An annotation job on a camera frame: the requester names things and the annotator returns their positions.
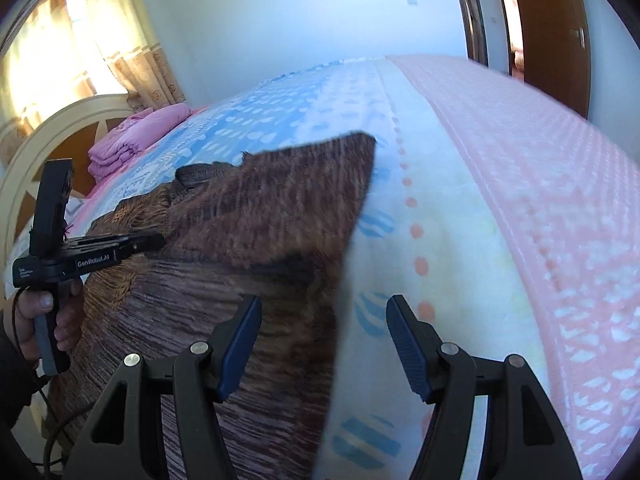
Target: door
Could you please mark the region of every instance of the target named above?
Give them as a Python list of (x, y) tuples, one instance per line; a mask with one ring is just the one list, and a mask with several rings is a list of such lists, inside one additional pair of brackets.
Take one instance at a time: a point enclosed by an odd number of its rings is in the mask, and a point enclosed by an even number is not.
[(465, 23), (466, 51), (469, 59), (489, 66), (480, 0), (460, 0)]
[(586, 118), (591, 54), (582, 0), (518, 0), (518, 7), (524, 80)]

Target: folded pink towel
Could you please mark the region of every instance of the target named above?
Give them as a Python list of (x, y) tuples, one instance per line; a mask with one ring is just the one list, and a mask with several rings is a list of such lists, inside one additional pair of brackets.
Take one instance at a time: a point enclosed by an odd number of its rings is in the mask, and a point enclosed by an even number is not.
[(180, 103), (161, 108), (146, 114), (143, 118), (131, 121), (126, 125), (124, 132), (110, 138), (110, 143), (105, 143), (98, 150), (94, 150), (95, 146), (89, 150), (91, 160), (88, 167), (89, 173), (94, 176), (96, 182), (100, 182), (121, 168), (131, 157), (162, 139), (189, 117), (190, 113), (190, 108), (186, 104)]
[(94, 176), (96, 182), (100, 182), (102, 179), (107, 178), (111, 173), (119, 170), (122, 166), (124, 166), (125, 161), (117, 159), (111, 164), (97, 164), (96, 162), (92, 162), (89, 164), (87, 171)]
[(135, 113), (132, 116), (124, 119), (124, 121), (122, 121), (113, 130), (110, 130), (108, 134), (106, 134), (89, 149), (89, 158), (91, 160), (94, 160), (96, 158), (104, 160), (104, 154), (111, 147), (111, 145), (121, 136), (123, 136), (130, 127), (150, 115), (153, 111), (153, 108), (147, 108), (146, 110), (142, 110), (141, 112)]
[(146, 150), (189, 117), (190, 112), (191, 109), (184, 103), (160, 108), (132, 124), (107, 150), (99, 154), (99, 158), (95, 157), (93, 160), (111, 160), (110, 157), (123, 149), (133, 153)]

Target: metal screw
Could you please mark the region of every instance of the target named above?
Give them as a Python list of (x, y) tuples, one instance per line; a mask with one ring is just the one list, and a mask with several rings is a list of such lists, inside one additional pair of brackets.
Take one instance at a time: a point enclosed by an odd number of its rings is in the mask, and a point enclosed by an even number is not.
[(125, 366), (135, 366), (140, 362), (140, 356), (138, 354), (129, 354), (124, 358)]
[(443, 354), (455, 355), (460, 351), (460, 348), (455, 343), (442, 343), (440, 350)]
[(512, 354), (509, 356), (509, 364), (511, 366), (515, 366), (516, 368), (522, 368), (524, 366), (524, 357), (517, 354)]
[(209, 350), (209, 345), (206, 344), (204, 341), (196, 341), (194, 344), (191, 345), (189, 350), (191, 350), (192, 354), (196, 354), (196, 355), (204, 354), (204, 352)]

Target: bedspread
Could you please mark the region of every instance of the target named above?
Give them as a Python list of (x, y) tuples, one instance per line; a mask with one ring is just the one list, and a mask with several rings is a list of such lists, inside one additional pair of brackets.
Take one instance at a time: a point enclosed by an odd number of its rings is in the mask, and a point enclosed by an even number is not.
[[(409, 478), (431, 410), (412, 394), (385, 325), (403, 294), (473, 355), (522, 354), (586, 479), (615, 466), (639, 425), (638, 168), (536, 90), (465, 59), (335, 62), (209, 107), (96, 191), (81, 235), (175, 169), (363, 130), (378, 142), (335, 311), (332, 405), (314, 478)], [(463, 478), (475, 478), (476, 400)]]

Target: brown fuzzy blanket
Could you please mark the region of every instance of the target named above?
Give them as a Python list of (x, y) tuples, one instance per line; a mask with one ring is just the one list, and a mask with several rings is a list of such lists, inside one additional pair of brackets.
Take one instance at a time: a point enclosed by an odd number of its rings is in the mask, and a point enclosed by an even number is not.
[[(220, 427), (239, 479), (310, 478), (332, 385), (332, 300), (374, 150), (357, 132), (245, 154), (238, 167), (187, 166), (97, 219), (88, 234), (156, 229), (167, 244), (87, 280), (84, 337), (52, 382), (56, 412), (96, 399), (126, 354), (178, 354), (255, 294), (262, 327), (238, 391), (216, 407)], [(177, 479), (185, 475), (172, 402), (163, 399), (162, 417)]]

